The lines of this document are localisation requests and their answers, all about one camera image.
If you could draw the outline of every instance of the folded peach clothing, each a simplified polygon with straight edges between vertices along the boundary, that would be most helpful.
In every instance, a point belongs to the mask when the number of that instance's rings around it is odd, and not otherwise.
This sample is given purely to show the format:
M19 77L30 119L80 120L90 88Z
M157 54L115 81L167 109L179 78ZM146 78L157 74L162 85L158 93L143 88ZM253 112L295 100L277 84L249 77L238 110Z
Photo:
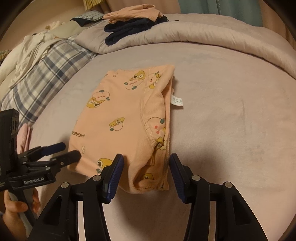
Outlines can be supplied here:
M31 127L28 124L23 124L17 134L17 153L20 154L29 150L31 140Z
M153 22L163 14L155 9L155 5L142 4L131 7L125 7L119 11L110 12L103 16L103 19L109 19L109 23L116 23L118 21L128 21L132 18L148 18Z
M124 156L119 186L130 193L168 190L170 96L175 67L108 71L90 96L69 141L88 177Z

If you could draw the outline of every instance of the care label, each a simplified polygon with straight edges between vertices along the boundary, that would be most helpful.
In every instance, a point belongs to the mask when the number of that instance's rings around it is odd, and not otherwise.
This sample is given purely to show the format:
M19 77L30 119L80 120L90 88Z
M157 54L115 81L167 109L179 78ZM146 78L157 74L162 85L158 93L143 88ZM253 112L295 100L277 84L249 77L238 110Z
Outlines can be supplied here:
M170 95L170 103L176 106L183 106L183 101L174 95Z

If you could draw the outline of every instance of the yellow fringe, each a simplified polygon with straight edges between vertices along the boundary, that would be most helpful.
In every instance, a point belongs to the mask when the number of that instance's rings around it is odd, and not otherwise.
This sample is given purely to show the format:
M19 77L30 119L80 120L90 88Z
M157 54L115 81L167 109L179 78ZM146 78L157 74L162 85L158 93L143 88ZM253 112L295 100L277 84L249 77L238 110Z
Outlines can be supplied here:
M92 7L104 2L105 0L83 0L85 10L91 9Z

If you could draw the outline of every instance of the human hand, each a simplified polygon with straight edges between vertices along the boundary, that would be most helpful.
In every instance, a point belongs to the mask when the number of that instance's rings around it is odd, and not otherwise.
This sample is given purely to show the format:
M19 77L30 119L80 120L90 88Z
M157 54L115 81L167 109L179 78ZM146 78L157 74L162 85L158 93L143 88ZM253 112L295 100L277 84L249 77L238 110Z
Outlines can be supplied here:
M4 204L6 208L2 216L4 223L17 241L25 241L27 239L26 229L18 213L27 211L28 205L20 201L11 201L7 190L4 192ZM37 213L40 208L38 191L35 188L33 192L32 208L35 213Z

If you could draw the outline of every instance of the metal screw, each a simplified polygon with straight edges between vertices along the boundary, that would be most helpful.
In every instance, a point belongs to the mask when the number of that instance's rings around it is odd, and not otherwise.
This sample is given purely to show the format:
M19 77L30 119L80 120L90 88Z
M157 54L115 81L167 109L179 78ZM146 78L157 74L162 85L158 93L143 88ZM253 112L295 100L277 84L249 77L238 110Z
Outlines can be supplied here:
M227 188L232 188L233 187L232 183L230 183L230 182L225 182L225 186Z
M67 182L66 183L62 183L61 187L62 188L67 188L67 187L69 187L69 183L67 183Z
M99 176L99 175L95 175L95 176L93 177L93 180L94 180L94 181L100 181L101 179L102 179L102 177Z
M193 175L192 176L192 180L199 181L200 180L200 176L199 175Z

